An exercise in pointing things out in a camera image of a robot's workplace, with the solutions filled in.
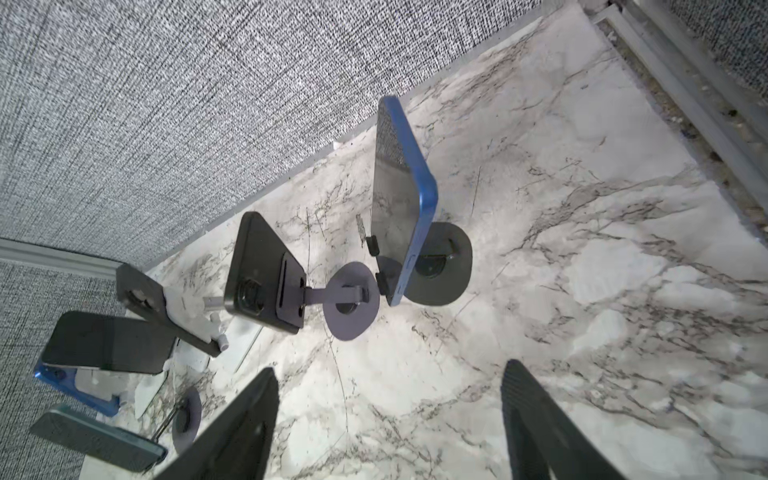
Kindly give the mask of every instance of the phone screen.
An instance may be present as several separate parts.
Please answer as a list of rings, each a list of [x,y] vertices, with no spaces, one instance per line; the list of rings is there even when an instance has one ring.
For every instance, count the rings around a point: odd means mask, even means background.
[[[147,470],[167,453],[162,445],[97,422],[64,405],[44,413],[29,432],[131,472]]]
[[[437,207],[437,183],[397,98],[379,102],[371,234],[391,306],[400,302]]]
[[[41,361],[118,372],[159,373],[174,345],[174,335],[142,319],[66,312],[54,328]]]

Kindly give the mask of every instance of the blue phone frame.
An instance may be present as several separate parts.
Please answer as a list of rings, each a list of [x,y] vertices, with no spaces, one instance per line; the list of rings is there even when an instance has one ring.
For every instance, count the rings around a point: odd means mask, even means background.
[[[35,365],[34,374],[35,378],[41,382],[49,384],[59,392],[69,395],[107,417],[117,415],[120,410],[120,398],[112,396],[112,400],[107,402],[106,400],[81,392],[74,386],[74,375],[77,372],[78,369],[76,368],[47,366],[38,360],[37,365]]]
[[[408,245],[408,253],[400,270],[400,278],[397,280],[395,292],[392,294],[392,299],[387,298],[390,306],[397,306],[406,292],[416,259],[422,251],[429,226],[432,225],[432,219],[435,217],[438,194],[437,182],[432,176],[432,172],[429,171],[426,160],[424,160],[424,155],[422,155],[419,144],[416,142],[416,137],[413,135],[413,130],[408,123],[400,100],[397,97],[388,96],[382,98],[382,103],[392,119],[392,126],[395,128],[397,140],[402,148],[402,156],[411,170],[411,178],[419,192],[419,219],[413,229],[411,243]]]

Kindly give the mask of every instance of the textured gray fabric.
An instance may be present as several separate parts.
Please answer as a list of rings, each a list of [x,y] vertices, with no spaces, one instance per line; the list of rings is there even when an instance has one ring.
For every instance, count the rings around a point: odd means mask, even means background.
[[[766,0],[665,0],[667,7],[745,85],[768,99]]]
[[[0,262],[0,478],[77,478],[83,455],[29,435],[48,408],[87,409],[32,377],[58,317],[68,310],[121,315],[114,281]]]
[[[0,237],[141,265],[540,0],[0,6]]]

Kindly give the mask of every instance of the gray trim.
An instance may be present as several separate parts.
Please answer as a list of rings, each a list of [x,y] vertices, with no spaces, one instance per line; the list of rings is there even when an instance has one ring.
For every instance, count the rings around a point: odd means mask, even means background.
[[[760,159],[713,110],[679,65],[670,61],[664,48],[638,22],[632,21],[627,9],[624,10],[624,15],[615,5],[607,10],[610,11],[607,12],[606,19],[616,33],[624,39],[661,87],[693,122],[755,201],[768,211],[768,174],[760,168]]]
[[[645,15],[669,38],[686,59],[736,108],[747,123],[765,141],[768,141],[768,111],[749,99],[744,89],[685,33],[684,26],[658,0],[634,0]]]
[[[521,16],[520,18],[512,22],[510,25],[507,25],[506,27],[497,31],[491,37],[480,42],[472,50],[468,51],[461,57],[455,59],[446,68],[443,68],[441,71],[434,74],[432,77],[423,81],[421,84],[417,85],[411,90],[407,91],[405,94],[400,95],[401,102],[407,103],[411,98],[427,91],[427,89],[437,84],[439,81],[456,73],[461,67],[468,64],[470,61],[475,60],[486,50],[495,47],[505,39],[512,36],[517,31],[530,25],[533,21],[535,21],[536,19],[542,16],[542,12],[544,13],[544,15],[550,15],[552,12],[560,8],[562,5],[563,5],[563,0],[541,0],[540,6],[532,8],[531,10],[526,12],[523,16]],[[376,116],[373,115],[372,117],[358,124],[352,130],[346,132],[344,135],[339,137],[336,140],[336,142],[344,143],[344,142],[350,141],[357,135],[361,134],[362,132],[374,126],[375,124],[376,124]],[[296,165],[294,168],[288,170],[286,174],[284,174],[279,179],[275,180],[273,183],[271,183],[267,187],[257,191],[255,194],[250,195],[249,197],[244,198],[237,205],[235,205],[234,207],[230,208],[229,210],[221,214],[218,218],[216,218],[216,220],[210,222],[207,226],[205,226],[205,228],[203,228],[202,230],[199,230],[197,233],[187,238],[184,242],[174,247],[171,251],[164,253],[163,255],[159,256],[155,260],[152,260],[151,262],[147,262],[144,265],[142,265],[141,270],[146,272],[160,265],[167,258],[172,257],[176,253],[180,252],[182,249],[188,247],[192,242],[194,242],[198,238],[202,237],[203,235],[210,232],[214,228],[218,227],[225,221],[229,220],[235,214],[238,214],[240,211],[248,208],[248,206],[250,206],[256,200],[259,200],[261,197],[264,197],[268,193],[278,188],[280,185],[285,184],[288,180],[295,177],[297,174],[305,171],[307,168],[312,167],[316,162],[322,160],[324,157],[331,154],[333,150],[334,150],[333,142],[327,144],[325,147],[315,152],[315,154],[310,155],[305,161]]]
[[[6,239],[0,239],[0,260],[105,280],[114,280],[114,271],[121,265],[114,260]]]

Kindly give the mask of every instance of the marble surface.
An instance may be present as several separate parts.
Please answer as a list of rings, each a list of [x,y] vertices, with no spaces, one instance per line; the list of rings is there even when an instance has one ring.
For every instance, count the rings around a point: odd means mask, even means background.
[[[264,329],[234,374],[215,360],[199,378],[173,373],[140,421],[114,422],[147,434],[195,383],[205,428],[272,366],[268,478],[510,478],[499,386],[517,358],[628,478],[768,475],[768,250],[579,7],[404,108],[438,181],[437,220],[473,242],[464,295],[444,307],[383,302],[347,343],[310,307],[296,336]],[[358,214],[370,225],[375,136],[248,209],[310,285],[350,261],[375,267],[356,226]],[[221,294],[239,219],[153,277]],[[81,476],[123,477],[90,458]]]

